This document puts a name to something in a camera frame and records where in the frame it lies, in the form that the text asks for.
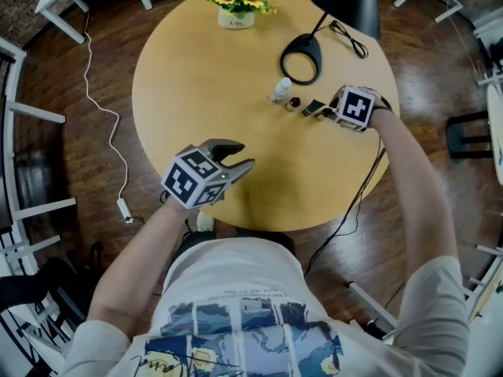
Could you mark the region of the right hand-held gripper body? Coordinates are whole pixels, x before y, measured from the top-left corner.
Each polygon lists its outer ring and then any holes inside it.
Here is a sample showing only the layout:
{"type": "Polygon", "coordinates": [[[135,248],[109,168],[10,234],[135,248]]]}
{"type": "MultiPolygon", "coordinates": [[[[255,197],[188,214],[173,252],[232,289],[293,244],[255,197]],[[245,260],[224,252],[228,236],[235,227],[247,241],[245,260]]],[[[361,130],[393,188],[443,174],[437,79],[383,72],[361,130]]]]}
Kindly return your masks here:
{"type": "Polygon", "coordinates": [[[355,132],[364,132],[375,103],[370,90],[345,86],[336,106],[336,122],[355,132]]]}

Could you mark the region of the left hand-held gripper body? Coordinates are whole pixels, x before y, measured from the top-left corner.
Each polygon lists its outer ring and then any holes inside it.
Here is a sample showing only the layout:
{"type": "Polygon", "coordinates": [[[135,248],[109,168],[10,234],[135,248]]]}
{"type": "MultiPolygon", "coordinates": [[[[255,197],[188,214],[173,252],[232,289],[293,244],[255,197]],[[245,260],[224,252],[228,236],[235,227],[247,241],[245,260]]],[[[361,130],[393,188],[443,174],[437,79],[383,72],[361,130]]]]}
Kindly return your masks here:
{"type": "Polygon", "coordinates": [[[221,200],[231,181],[208,153],[190,145],[173,158],[161,185],[185,209],[193,209],[221,200]]]}

